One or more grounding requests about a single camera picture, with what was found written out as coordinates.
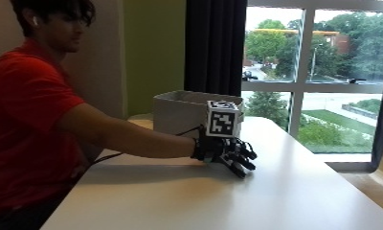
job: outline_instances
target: robotic glove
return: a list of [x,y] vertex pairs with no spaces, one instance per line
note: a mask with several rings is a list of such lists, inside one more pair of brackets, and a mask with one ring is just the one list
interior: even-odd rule
[[255,164],[249,161],[257,158],[251,144],[239,138],[207,136],[204,126],[200,126],[199,131],[200,138],[195,139],[196,148],[191,157],[208,163],[224,164],[240,178],[245,178],[244,168],[256,170]]

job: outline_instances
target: window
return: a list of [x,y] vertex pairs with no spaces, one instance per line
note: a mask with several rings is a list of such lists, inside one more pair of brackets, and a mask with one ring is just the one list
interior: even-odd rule
[[273,116],[328,161],[370,162],[383,94],[383,1],[249,0],[247,12],[247,114]]

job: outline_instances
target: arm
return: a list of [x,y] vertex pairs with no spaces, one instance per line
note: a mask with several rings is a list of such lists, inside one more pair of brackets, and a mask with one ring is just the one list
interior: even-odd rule
[[142,157],[187,157],[195,150],[192,138],[156,132],[110,117],[87,103],[75,106],[62,116],[57,128],[99,147]]

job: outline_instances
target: fabric storage bin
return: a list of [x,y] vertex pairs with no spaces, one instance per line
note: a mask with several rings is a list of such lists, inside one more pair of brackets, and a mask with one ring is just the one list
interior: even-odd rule
[[[154,129],[164,133],[179,134],[200,124],[207,125],[208,101],[227,101],[237,105],[241,112],[240,136],[241,122],[244,121],[244,99],[192,91],[175,91],[154,97]],[[197,138],[199,132],[192,131],[183,136]]]

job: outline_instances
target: green wall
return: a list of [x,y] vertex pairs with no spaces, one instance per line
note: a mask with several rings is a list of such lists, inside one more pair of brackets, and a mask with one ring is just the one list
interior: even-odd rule
[[128,115],[152,112],[155,95],[183,89],[185,0],[124,0]]

